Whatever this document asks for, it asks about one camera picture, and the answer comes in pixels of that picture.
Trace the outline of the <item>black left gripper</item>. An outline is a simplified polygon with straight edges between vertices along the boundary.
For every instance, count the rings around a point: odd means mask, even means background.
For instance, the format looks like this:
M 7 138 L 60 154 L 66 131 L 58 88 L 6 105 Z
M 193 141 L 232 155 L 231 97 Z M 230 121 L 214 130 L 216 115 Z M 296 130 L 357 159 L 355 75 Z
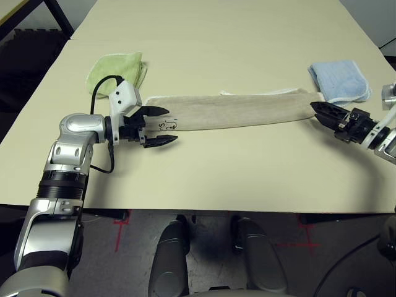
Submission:
M 175 141 L 178 136 L 160 135 L 154 138 L 146 138 L 145 136 L 145 120 L 144 116 L 156 117 L 168 114 L 166 108 L 159 106 L 142 106 L 139 113 L 136 112 L 131 116 L 123 116 L 123 124 L 119 127 L 119 138 L 130 142 L 139 142 L 143 148 L 161 147 Z

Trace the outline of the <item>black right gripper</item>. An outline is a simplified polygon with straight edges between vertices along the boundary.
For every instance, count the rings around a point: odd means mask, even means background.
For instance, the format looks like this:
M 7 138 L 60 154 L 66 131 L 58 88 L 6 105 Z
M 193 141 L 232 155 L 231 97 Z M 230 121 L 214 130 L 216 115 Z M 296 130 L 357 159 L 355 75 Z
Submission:
M 370 113 L 353 108 L 351 112 L 326 101 L 314 101 L 310 106 L 316 119 L 325 127 L 335 131 L 336 139 L 346 143 L 362 144 L 373 127 L 377 124 L 370 118 Z M 341 122 L 348 114 L 347 121 Z

